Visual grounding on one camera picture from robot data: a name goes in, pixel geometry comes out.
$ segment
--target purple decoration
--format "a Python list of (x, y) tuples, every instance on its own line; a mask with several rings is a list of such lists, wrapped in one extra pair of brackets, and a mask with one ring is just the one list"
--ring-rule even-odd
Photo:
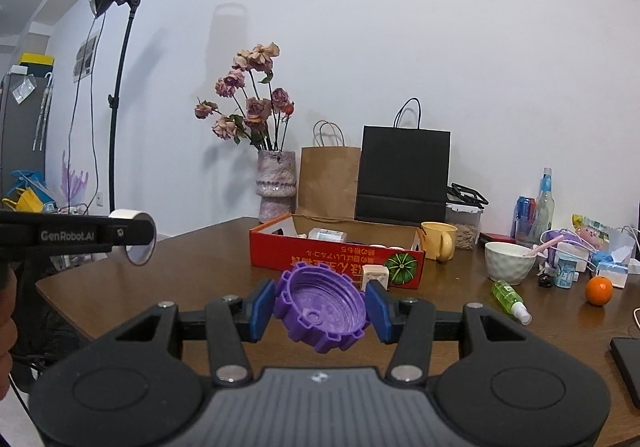
[(283, 272), (276, 297), (273, 315), (282, 319), (289, 338), (313, 346), (317, 353), (347, 350), (369, 325), (364, 293), (348, 275), (328, 265), (298, 263)]
[(65, 155), (66, 152), (62, 151), (62, 184), (60, 189), (65, 197), (66, 204), (71, 207), (84, 201), (86, 185), (89, 182), (89, 173), (87, 172), (83, 178), (84, 171), (80, 171), (80, 174), (77, 174), (75, 169), (71, 171), (71, 164), (66, 162)]

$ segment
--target person's hand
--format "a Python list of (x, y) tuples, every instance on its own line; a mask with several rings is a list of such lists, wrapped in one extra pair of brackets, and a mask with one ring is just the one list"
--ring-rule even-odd
[(18, 338), (18, 331), (11, 315), (15, 309), (15, 274), (8, 266), (8, 280), (0, 290), (0, 400), (9, 391), (9, 373), (13, 365), (9, 350)]

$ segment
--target paper bag handle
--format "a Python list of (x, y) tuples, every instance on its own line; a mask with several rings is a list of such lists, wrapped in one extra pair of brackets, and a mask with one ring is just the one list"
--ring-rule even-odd
[(400, 111), (396, 114), (396, 118), (394, 119), (394, 128), (397, 128), (400, 124), (400, 119), (402, 118), (402, 114), (404, 113), (404, 109), (408, 103), (411, 101), (416, 101), (418, 103), (418, 129), (420, 129), (420, 119), (422, 118), (422, 106), (420, 106), (420, 100), (417, 97), (411, 97), (408, 101), (406, 101)]
[[(344, 135), (342, 134), (342, 130), (340, 129), (340, 126), (338, 126), (338, 124), (336, 124), (335, 122), (329, 122), (328, 120), (318, 120), (318, 122), (316, 122), (314, 124), (314, 146), (317, 144), (319, 148), (324, 148), (324, 139), (322, 138), (322, 128), (324, 128), (325, 126), (329, 125), (329, 127), (331, 127), (331, 129), (334, 131), (334, 137), (336, 142), (338, 142), (338, 146), (344, 147)], [(340, 138), (338, 139), (338, 133), (336, 133), (335, 131), (338, 130), (338, 133), (340, 133)]]

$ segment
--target purple bottle cap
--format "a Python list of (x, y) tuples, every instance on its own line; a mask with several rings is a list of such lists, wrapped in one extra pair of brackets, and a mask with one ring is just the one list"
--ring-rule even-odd
[(369, 325), (364, 293), (348, 275), (328, 265), (298, 263), (283, 272), (276, 298), (273, 315), (289, 330), (289, 338), (313, 346), (317, 353), (347, 350)]

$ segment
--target rose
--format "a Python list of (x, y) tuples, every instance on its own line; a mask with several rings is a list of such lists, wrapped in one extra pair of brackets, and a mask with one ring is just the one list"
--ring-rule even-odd
[(268, 99), (257, 99), (249, 97), (246, 100), (246, 118), (253, 124), (260, 124), (267, 121), (271, 115), (271, 101)]
[(222, 80), (227, 86), (244, 88), (244, 73), (241, 69), (232, 69)]
[(252, 131), (252, 135), (255, 132), (263, 133), (267, 130), (267, 124), (265, 124), (261, 120), (254, 122), (250, 119), (244, 119), (244, 125), (246, 125), (246, 127), (248, 127)]
[(236, 70), (245, 71), (247, 69), (247, 61), (246, 58), (249, 57), (249, 52), (247, 50), (241, 50), (234, 57), (234, 62), (231, 65), (231, 68)]
[(287, 116), (287, 118), (293, 115), (293, 104), (294, 103), (287, 104), (282, 110), (283, 113)]
[(236, 123), (229, 117), (220, 117), (211, 129), (222, 140), (228, 140), (236, 136)]
[(271, 100), (273, 101), (273, 111), (276, 113), (280, 113), (287, 104), (290, 104), (289, 94), (282, 88), (275, 88), (273, 90)]
[(273, 69), (271, 58), (278, 55), (280, 55), (280, 49), (274, 42), (268, 46), (257, 44), (246, 57), (248, 68), (258, 72), (270, 72)]
[(206, 119), (213, 113), (213, 109), (211, 106), (207, 106), (207, 104), (196, 104), (195, 107), (195, 115), (197, 119)]
[(230, 86), (224, 79), (220, 78), (216, 81), (216, 93), (221, 97), (233, 97), (236, 93), (236, 88)]

